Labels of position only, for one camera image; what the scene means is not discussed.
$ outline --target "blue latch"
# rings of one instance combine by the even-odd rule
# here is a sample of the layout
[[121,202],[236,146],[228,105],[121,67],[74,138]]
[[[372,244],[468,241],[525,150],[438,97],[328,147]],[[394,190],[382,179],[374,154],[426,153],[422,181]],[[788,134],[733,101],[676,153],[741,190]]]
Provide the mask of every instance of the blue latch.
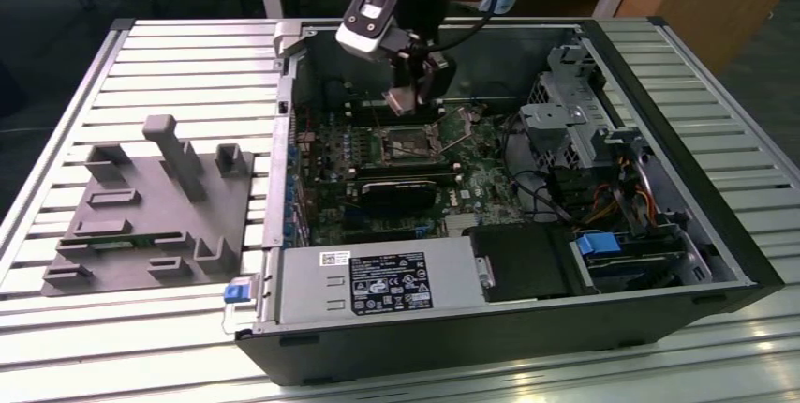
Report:
[[577,239],[577,249],[581,255],[601,255],[618,253],[620,243],[612,232],[589,232]]
[[245,303],[250,300],[250,284],[233,284],[225,287],[225,303]]

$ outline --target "floor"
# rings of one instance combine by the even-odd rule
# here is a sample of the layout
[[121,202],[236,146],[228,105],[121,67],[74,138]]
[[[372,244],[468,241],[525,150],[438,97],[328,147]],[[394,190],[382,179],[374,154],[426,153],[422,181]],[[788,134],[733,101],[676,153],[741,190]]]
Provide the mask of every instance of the floor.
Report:
[[[318,6],[318,0],[286,3],[288,12],[298,15]],[[329,7],[341,5],[338,0],[329,1]],[[120,17],[246,18],[262,17],[262,13],[257,0],[0,0],[0,64],[28,98],[17,113],[0,117],[0,218],[28,177],[110,21]],[[789,157],[800,162],[800,111],[793,107],[800,102],[797,27],[800,0],[782,0],[721,82]],[[0,89],[0,113],[10,104],[9,94]]]

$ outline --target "power supply label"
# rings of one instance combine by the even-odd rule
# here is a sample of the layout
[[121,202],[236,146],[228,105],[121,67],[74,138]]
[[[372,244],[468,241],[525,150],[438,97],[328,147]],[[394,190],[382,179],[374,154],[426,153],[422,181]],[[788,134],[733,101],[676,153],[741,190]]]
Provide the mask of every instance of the power supply label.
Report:
[[433,307],[422,252],[349,258],[349,286],[356,316]]

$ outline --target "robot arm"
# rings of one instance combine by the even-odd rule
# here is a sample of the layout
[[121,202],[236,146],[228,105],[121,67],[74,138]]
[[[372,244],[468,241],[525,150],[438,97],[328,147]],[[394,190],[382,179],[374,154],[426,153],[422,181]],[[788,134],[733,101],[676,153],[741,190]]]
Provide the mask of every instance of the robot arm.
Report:
[[465,40],[490,15],[505,12],[513,0],[482,0],[486,16],[466,34],[446,45],[438,42],[438,25],[450,1],[481,0],[352,0],[336,40],[353,55],[377,61],[388,58],[392,84],[386,102],[397,115],[413,113],[450,87],[454,63],[442,51]]

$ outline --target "desk leg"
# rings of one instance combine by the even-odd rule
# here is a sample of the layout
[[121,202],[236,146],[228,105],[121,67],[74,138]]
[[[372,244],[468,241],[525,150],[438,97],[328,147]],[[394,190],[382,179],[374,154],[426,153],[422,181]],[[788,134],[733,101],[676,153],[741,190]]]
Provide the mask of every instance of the desk leg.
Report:
[[284,18],[284,7],[280,0],[262,0],[264,10],[266,12],[268,19],[282,19]]
[[597,6],[594,7],[594,12],[590,14],[590,16],[596,18],[613,17],[616,14],[616,9],[620,8],[621,3],[622,0],[598,0]]

